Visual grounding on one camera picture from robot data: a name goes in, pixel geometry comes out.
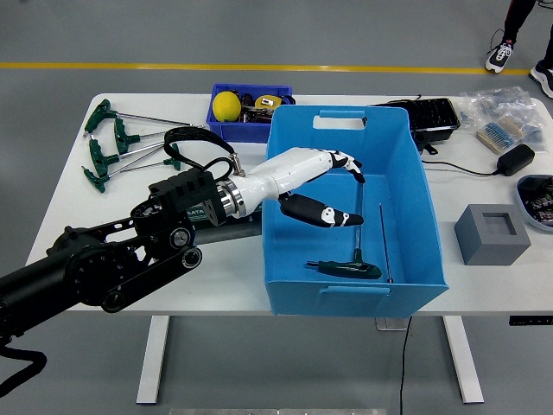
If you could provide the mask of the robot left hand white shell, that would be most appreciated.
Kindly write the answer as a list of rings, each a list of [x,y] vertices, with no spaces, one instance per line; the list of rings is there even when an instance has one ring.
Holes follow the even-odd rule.
[[[230,215],[239,218],[253,212],[264,200],[277,200],[281,212],[293,219],[317,227],[351,227],[364,223],[359,214],[336,208],[294,194],[306,182],[325,175],[330,169],[343,168],[363,184],[362,163],[339,150],[294,147],[259,164],[246,176],[228,182],[233,198]]]

